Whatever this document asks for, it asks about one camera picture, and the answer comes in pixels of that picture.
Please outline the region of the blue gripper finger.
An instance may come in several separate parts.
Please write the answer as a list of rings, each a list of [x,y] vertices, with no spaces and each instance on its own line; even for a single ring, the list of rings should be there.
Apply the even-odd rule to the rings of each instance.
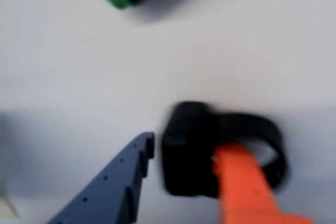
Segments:
[[[49,223],[136,223],[154,139],[152,132],[133,139]]]

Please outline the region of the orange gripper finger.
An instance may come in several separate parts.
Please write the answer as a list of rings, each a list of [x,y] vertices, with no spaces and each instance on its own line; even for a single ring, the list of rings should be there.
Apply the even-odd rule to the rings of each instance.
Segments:
[[[280,210],[254,155],[240,144],[215,148],[220,223],[312,223]]]

